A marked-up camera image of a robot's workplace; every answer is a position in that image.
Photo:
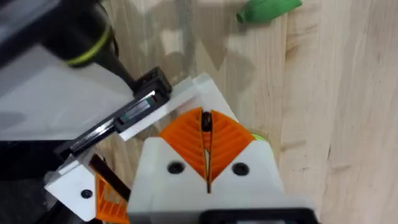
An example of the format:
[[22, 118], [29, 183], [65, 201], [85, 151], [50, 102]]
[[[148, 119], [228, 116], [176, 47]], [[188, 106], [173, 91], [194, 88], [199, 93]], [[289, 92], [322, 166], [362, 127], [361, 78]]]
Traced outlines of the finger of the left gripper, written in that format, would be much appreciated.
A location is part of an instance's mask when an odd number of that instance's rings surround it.
[[181, 115], [197, 107], [201, 107], [205, 111], [216, 110], [235, 121], [238, 120], [213, 79], [209, 74], [201, 73], [196, 78], [188, 77], [174, 85], [170, 99], [166, 104], [119, 135], [121, 139], [127, 141], [173, 111]]

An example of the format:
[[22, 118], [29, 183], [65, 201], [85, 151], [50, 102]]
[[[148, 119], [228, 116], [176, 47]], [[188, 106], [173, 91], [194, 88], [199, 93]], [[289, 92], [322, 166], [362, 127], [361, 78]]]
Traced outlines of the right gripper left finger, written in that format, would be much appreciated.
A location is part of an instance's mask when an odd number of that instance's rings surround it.
[[128, 215], [182, 213], [207, 194], [201, 107], [173, 120], [144, 141]]

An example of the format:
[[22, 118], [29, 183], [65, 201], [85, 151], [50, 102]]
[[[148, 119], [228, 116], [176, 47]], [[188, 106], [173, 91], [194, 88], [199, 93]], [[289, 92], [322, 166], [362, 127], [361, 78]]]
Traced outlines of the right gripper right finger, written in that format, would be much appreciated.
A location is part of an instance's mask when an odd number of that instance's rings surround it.
[[268, 141], [214, 110], [209, 147], [210, 195], [221, 208], [312, 208], [285, 192]]

